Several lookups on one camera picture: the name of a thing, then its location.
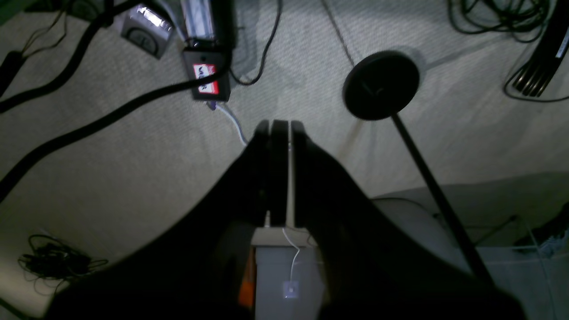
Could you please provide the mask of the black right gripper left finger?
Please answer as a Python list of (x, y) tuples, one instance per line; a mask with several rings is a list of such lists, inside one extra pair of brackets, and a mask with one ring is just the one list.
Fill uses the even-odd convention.
[(262, 121), (201, 201), (120, 262), (58, 293), (47, 320), (250, 320), (239, 304), (252, 237), (286, 223), (289, 124)]

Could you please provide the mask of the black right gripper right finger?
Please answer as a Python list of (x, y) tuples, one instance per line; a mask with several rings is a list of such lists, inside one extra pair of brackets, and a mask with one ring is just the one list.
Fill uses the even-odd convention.
[(347, 170), (291, 122), (296, 221), (317, 242), (329, 302), (320, 320), (524, 320), (513, 296), (411, 239)]

